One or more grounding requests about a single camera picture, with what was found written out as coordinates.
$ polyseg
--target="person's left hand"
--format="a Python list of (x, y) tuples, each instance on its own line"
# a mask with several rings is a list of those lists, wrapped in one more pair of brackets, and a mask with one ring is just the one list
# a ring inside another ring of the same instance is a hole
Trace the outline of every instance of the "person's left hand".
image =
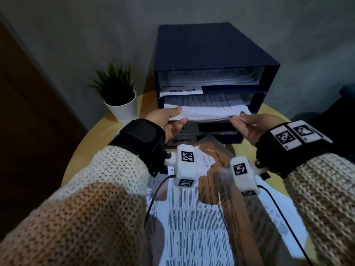
[(157, 109), (150, 112), (144, 119), (154, 122), (165, 131), (165, 143), (178, 134), (187, 123), (187, 118), (174, 121), (168, 124), (169, 118), (177, 116), (182, 110), (181, 106), (176, 108)]

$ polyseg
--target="wrist strap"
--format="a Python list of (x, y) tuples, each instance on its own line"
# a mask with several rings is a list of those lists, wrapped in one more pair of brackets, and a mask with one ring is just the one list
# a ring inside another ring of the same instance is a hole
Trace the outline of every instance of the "wrist strap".
[(109, 145), (122, 147), (147, 165), (152, 176), (164, 168), (165, 132), (155, 123), (145, 120), (132, 120), (124, 126)]
[(261, 166), (286, 178), (306, 161), (335, 153), (332, 141), (303, 120), (282, 123), (263, 134), (256, 143)]

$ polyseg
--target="hand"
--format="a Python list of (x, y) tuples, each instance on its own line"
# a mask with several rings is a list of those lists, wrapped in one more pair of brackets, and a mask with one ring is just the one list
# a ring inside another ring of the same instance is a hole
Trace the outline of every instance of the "hand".
[(165, 131), (165, 143), (178, 134), (187, 123), (187, 118), (174, 121), (168, 124), (169, 118), (177, 116), (182, 110), (181, 106), (176, 108), (157, 109), (150, 112), (144, 119), (154, 122)]
[(269, 129), (286, 121), (271, 114), (247, 115), (240, 113), (240, 117), (248, 122), (246, 124), (238, 116), (231, 116), (230, 122), (253, 146), (259, 141), (260, 136)]

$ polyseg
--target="barcode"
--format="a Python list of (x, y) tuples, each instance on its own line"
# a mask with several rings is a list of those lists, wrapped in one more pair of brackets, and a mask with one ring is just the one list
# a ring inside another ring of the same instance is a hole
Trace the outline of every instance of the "barcode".
[(278, 227), (277, 227), (279, 233), (283, 234), (283, 235), (287, 235), (288, 233), (288, 228), (286, 227), (286, 225), (282, 222), (279, 223)]

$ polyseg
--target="white and brown sweater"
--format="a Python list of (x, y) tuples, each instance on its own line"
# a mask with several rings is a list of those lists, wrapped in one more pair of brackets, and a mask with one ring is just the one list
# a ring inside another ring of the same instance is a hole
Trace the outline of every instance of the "white and brown sweater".
[[(141, 265), (149, 173), (107, 146), (9, 233), (0, 265)], [(325, 154), (285, 180), (326, 265), (355, 265), (355, 165)]]

